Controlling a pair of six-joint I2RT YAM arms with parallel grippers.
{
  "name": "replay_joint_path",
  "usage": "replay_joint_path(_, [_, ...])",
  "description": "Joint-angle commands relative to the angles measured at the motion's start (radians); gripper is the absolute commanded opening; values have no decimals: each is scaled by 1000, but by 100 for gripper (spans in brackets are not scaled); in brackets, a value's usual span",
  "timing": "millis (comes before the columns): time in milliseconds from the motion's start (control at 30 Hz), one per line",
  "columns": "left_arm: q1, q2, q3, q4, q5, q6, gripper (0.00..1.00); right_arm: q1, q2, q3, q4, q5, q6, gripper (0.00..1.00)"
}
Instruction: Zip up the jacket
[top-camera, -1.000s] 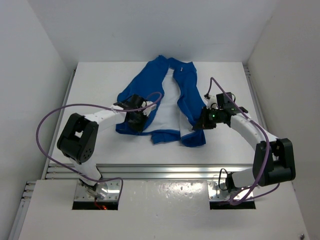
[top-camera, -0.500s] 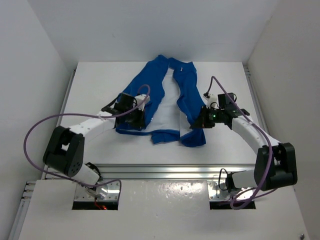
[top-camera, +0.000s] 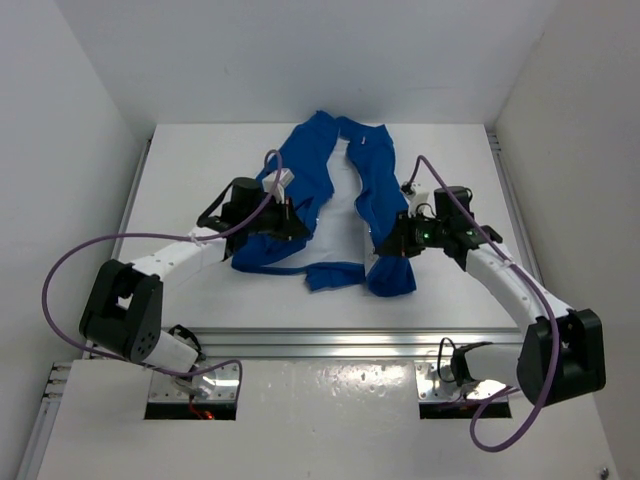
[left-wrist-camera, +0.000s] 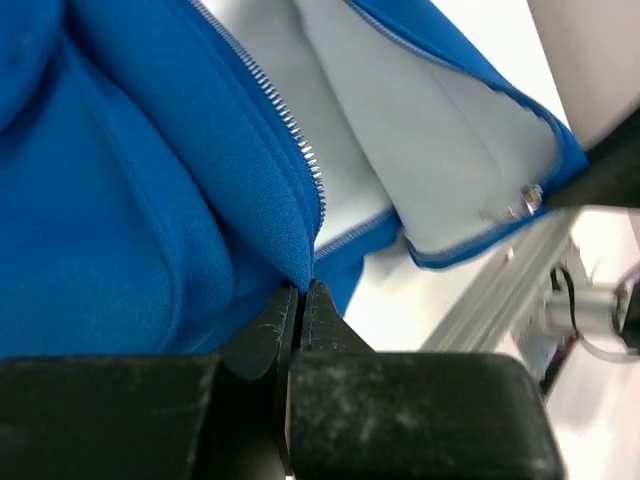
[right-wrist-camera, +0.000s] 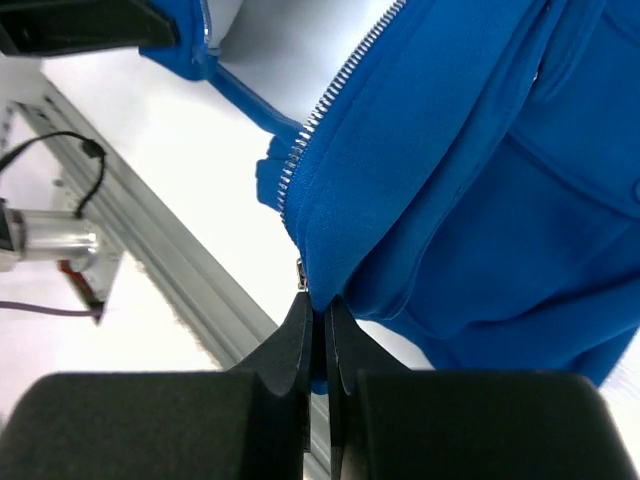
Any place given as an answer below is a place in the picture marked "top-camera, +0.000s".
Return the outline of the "blue zip-up vest jacket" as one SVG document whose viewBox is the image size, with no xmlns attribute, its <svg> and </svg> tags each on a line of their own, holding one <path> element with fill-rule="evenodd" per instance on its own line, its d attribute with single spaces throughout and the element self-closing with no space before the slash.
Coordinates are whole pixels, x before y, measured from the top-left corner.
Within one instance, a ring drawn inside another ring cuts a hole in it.
<svg viewBox="0 0 640 480">
<path fill-rule="evenodd" d="M 284 242 L 266 234 L 252 236 L 234 256 L 233 269 L 254 274 L 305 274 L 310 291 L 364 284 L 378 297 L 396 297 L 416 290 L 410 261 L 382 256 L 368 267 L 364 261 L 317 261 L 298 267 L 280 267 L 314 240 L 321 209 L 334 194 L 328 162 L 337 141 L 348 142 L 346 156 L 360 176 L 361 192 L 354 213 L 362 220 L 375 247 L 391 234 L 396 216 L 407 207 L 395 176 L 395 150 L 385 126 L 370 127 L 324 111 L 296 126 L 280 148 L 283 165 L 295 175 L 286 190 L 296 214 L 311 231 L 303 240 Z"/>
</svg>

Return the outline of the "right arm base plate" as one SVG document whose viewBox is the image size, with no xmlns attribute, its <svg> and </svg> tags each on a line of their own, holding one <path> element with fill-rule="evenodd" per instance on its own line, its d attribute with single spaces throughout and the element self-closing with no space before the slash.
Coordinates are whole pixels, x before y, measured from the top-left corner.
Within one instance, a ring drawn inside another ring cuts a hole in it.
<svg viewBox="0 0 640 480">
<path fill-rule="evenodd" d="M 414 362 L 414 373 L 418 400 L 421 403 L 439 404 L 484 400 L 502 390 L 505 385 L 484 380 L 458 386 L 452 377 L 449 362 L 444 361 L 440 369 L 433 359 Z"/>
</svg>

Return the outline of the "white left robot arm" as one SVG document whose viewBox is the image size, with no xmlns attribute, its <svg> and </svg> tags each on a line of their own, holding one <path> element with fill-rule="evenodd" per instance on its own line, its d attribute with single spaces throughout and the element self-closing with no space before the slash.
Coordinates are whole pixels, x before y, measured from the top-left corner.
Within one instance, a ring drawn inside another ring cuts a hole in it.
<svg viewBox="0 0 640 480">
<path fill-rule="evenodd" d="M 130 263 L 104 263 L 81 317 L 80 334 L 131 363 L 178 376 L 194 371 L 198 347 L 162 328 L 165 292 L 230 258 L 254 235 L 286 243 L 307 237 L 310 231 L 286 193 L 293 178 L 288 169 L 263 180 L 237 177 L 198 216 L 186 240 Z"/>
</svg>

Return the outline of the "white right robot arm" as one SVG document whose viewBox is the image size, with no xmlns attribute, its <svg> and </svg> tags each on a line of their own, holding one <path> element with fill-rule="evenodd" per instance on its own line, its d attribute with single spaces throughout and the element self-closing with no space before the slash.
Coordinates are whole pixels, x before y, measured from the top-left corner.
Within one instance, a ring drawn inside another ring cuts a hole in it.
<svg viewBox="0 0 640 480">
<path fill-rule="evenodd" d="M 523 334 L 515 348 L 489 341 L 455 347 L 443 382 L 462 387 L 495 380 L 520 389 L 531 403 L 543 396 L 545 405 L 604 388 L 600 318 L 590 309 L 572 308 L 520 269 L 492 227 L 474 229 L 468 188 L 437 189 L 432 217 L 424 213 L 427 191 L 413 182 L 401 191 L 409 206 L 397 214 L 376 253 L 409 259 L 426 249 L 441 250 L 491 293 Z"/>
</svg>

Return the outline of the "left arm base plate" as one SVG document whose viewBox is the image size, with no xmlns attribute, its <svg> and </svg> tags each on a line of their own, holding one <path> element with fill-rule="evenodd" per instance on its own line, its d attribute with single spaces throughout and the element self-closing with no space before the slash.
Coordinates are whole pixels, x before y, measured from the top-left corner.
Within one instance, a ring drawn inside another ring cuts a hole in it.
<svg viewBox="0 0 640 480">
<path fill-rule="evenodd" d="M 238 361 L 218 364 L 202 375 L 186 378 L 154 372 L 148 391 L 153 403 L 186 403 L 193 397 L 197 403 L 234 402 L 238 399 L 242 366 Z"/>
</svg>

